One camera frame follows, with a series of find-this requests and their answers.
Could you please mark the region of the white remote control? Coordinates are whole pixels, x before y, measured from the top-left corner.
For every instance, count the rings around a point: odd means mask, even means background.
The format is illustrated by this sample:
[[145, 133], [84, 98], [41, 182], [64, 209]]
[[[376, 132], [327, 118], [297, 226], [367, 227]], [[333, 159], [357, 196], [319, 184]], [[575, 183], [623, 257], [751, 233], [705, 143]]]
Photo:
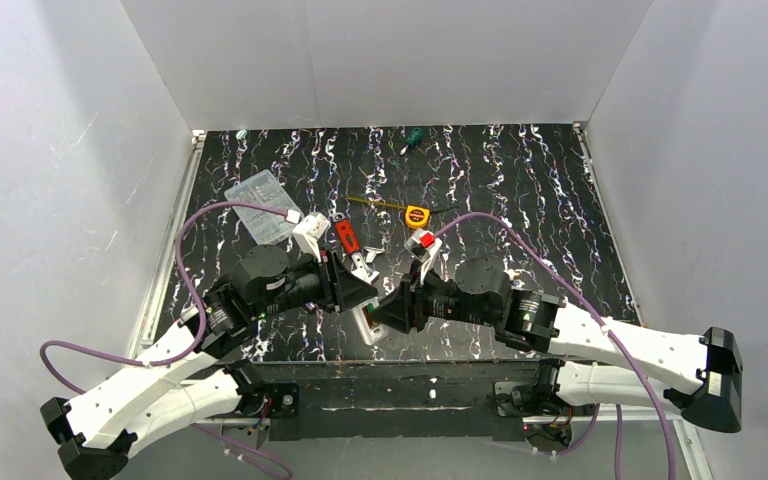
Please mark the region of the white remote control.
[[371, 314], [378, 307], [378, 299], [372, 298], [367, 302], [352, 308], [349, 313], [352, 315], [363, 342], [367, 346], [375, 345], [388, 336], [389, 330], [386, 326], [371, 319]]

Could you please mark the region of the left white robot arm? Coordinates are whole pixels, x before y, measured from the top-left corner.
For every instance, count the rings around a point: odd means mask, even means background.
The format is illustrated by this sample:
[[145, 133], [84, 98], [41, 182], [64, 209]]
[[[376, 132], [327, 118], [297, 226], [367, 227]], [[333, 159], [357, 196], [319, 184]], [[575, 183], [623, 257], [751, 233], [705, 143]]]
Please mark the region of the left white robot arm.
[[297, 388], [265, 382], [248, 360], [187, 380], [256, 337], [262, 320], [304, 307], [342, 312], [376, 295], [330, 250], [291, 261], [277, 246], [250, 249], [203, 296], [204, 319], [191, 312], [135, 364], [71, 399], [41, 406], [65, 472], [72, 479], [111, 479], [148, 445], [216, 415], [253, 408], [263, 418], [293, 416]]

